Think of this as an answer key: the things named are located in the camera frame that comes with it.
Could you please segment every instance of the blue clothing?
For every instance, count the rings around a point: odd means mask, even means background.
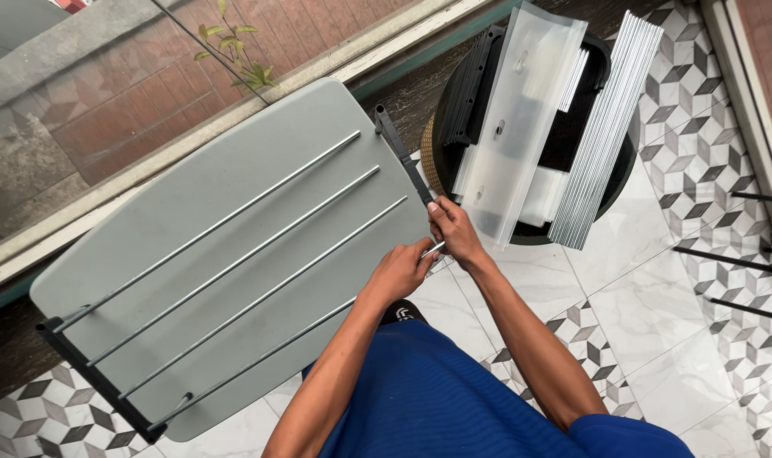
[[[513,456],[693,458],[674,434],[609,415],[569,435],[454,343],[416,319],[380,326],[320,458]]]

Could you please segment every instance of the hand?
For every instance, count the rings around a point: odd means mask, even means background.
[[[428,269],[440,256],[437,251],[420,259],[432,246],[434,242],[429,237],[414,245],[395,246],[383,256],[357,296],[365,297],[367,302],[375,301],[385,310],[392,302],[410,295],[422,284]]]
[[[447,197],[437,197],[428,204],[428,223],[437,242],[445,240],[445,250],[466,270],[486,256],[468,213]]]

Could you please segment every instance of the black plastic end bracket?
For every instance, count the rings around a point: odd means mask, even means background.
[[[36,332],[40,335],[46,343],[50,344],[66,359],[72,367],[84,377],[95,391],[100,393],[106,402],[115,408],[115,411],[119,413],[123,418],[131,424],[132,428],[139,433],[142,438],[146,439],[146,442],[152,444],[162,437],[163,432],[167,429],[167,424],[155,428],[152,431],[148,431],[148,427],[151,425],[145,416],[142,415],[134,405],[127,399],[117,399],[120,395],[115,386],[96,368],[87,368],[86,363],[88,359],[66,338],[62,332],[55,332],[55,328],[58,328],[64,320],[62,318],[49,318],[45,322],[37,324],[35,327]]]
[[[409,174],[411,183],[414,188],[417,189],[417,193],[420,195],[422,203],[426,206],[432,203],[432,193],[429,193],[428,186],[422,181],[420,172],[417,172],[417,167],[411,160],[411,155],[408,150],[405,149],[403,141],[400,139],[400,135],[397,134],[397,130],[394,128],[394,124],[391,123],[391,118],[386,112],[386,107],[378,105],[374,107],[374,132],[378,135],[386,134],[386,138],[394,148],[394,153],[397,155],[397,159],[400,159],[405,172]]]

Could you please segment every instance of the person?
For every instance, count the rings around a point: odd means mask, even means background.
[[[404,297],[430,238],[383,257],[276,425],[263,458],[513,456],[692,458],[674,434],[609,415],[578,361],[482,248],[464,210],[428,205],[431,232],[479,287],[542,416]]]

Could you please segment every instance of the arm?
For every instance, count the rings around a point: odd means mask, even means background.
[[[346,410],[383,312],[421,285],[439,253],[420,256],[433,245],[426,237],[414,245],[397,245],[383,257],[281,415],[264,458],[319,453]]]
[[[479,243],[464,210],[445,197],[428,205],[432,233],[468,271],[496,327],[547,417],[566,431],[590,413],[608,413],[569,349],[535,316]]]

